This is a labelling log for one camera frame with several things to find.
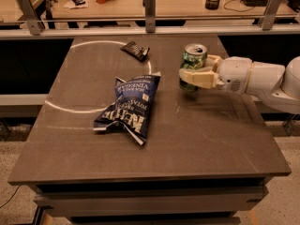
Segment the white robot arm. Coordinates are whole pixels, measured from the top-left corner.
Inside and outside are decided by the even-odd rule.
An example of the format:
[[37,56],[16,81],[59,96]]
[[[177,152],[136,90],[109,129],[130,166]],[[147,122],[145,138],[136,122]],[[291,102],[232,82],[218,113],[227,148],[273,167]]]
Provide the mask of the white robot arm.
[[284,67],[245,57],[209,55],[201,68],[180,68],[179,77],[196,87],[247,94],[275,110],[300,113],[298,57]]

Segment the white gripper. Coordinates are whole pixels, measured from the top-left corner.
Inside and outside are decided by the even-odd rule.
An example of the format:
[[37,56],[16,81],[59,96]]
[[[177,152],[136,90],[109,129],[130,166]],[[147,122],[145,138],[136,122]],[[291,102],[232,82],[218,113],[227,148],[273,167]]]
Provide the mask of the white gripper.
[[182,89],[212,89],[242,95],[246,92],[252,61],[244,57],[222,59],[218,55],[208,54],[204,68],[180,68],[179,78]]

